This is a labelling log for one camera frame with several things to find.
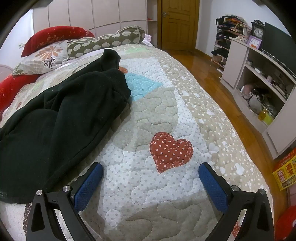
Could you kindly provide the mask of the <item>black television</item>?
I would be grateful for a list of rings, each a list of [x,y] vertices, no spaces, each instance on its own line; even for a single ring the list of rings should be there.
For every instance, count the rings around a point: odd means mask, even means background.
[[[295,42],[290,35],[265,22],[262,50],[295,75]]]

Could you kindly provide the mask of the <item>red long pillow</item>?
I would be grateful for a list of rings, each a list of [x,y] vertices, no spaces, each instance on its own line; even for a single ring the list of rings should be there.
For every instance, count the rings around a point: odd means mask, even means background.
[[[1,113],[10,106],[20,89],[34,83],[40,75],[9,75],[1,82],[0,110]]]

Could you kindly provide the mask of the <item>black pants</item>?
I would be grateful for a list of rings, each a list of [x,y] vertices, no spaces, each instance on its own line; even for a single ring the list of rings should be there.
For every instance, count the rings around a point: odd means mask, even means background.
[[[120,56],[102,56],[17,110],[1,128],[1,201],[54,191],[100,143],[131,92]]]

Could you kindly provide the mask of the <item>cluttered shoe rack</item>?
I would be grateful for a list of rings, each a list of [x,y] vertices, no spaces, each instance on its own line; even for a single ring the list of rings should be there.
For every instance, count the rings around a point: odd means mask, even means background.
[[[227,63],[232,39],[246,43],[251,27],[244,18],[236,15],[221,16],[215,20],[215,24],[217,30],[211,61],[218,65],[217,71],[222,74]]]

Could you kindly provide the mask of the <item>red pillow by wall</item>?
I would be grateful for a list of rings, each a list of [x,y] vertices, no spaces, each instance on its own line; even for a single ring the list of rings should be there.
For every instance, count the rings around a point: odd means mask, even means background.
[[[26,57],[49,44],[63,40],[77,40],[83,37],[93,37],[94,34],[81,27],[55,26],[36,32],[26,42],[21,57]]]

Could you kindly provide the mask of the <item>purple small clock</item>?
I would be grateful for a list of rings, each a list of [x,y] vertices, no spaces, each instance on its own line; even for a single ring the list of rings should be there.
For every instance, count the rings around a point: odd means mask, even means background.
[[[252,48],[255,48],[255,49],[259,49],[260,48],[260,45],[261,45],[261,42],[262,42],[262,39],[259,39],[255,36],[250,36],[248,41],[247,41],[247,45],[252,47]]]

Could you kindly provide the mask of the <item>white wardrobe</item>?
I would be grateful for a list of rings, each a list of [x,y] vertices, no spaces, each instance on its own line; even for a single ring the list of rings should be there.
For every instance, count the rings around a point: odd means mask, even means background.
[[[38,32],[55,26],[81,27],[96,37],[131,25],[142,27],[156,47],[157,20],[152,11],[157,1],[52,1],[33,9],[33,28]]]

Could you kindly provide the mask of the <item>pink bed sheet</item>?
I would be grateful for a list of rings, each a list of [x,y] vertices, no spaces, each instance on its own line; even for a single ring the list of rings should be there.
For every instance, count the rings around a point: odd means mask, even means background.
[[[147,35],[145,34],[145,37],[143,39],[143,41],[141,42],[144,45],[147,45],[149,47],[153,47],[154,45],[151,43],[152,37],[151,35]]]

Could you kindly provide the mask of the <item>olive bolster pillow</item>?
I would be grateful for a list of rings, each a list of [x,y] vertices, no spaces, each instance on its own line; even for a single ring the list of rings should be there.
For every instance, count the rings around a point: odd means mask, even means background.
[[[84,37],[67,45],[67,55],[70,60],[79,58],[92,51],[114,48],[120,45],[139,44],[145,38],[142,27],[132,25],[118,30],[114,34],[106,34],[97,38]]]

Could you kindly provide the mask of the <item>black ornate clock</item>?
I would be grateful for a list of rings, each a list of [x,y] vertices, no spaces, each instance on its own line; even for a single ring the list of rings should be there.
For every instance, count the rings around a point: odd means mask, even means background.
[[[265,28],[265,23],[263,23],[260,20],[254,20],[252,22],[251,35],[262,40],[263,34],[264,34],[264,28]]]

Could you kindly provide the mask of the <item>white tv cabinet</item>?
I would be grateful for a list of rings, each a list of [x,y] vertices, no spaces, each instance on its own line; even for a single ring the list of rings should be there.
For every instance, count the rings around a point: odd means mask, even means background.
[[[295,78],[267,54],[232,38],[221,83],[274,159],[295,146]]]

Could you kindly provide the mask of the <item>floral pillow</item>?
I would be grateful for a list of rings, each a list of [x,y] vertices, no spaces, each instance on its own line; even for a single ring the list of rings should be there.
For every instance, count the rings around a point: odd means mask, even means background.
[[[68,59],[67,45],[71,42],[55,42],[30,54],[14,68],[12,75],[45,74],[60,67]]]

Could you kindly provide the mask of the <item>yellow red box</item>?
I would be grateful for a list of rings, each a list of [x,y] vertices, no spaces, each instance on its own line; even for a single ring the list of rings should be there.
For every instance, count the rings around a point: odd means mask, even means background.
[[[274,167],[273,176],[280,190],[295,184],[295,148]]]

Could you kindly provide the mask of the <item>wooden door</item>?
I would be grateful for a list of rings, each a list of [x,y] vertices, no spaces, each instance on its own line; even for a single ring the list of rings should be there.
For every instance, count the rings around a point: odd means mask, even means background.
[[[199,22],[199,0],[166,0],[158,4],[158,48],[194,51]]]

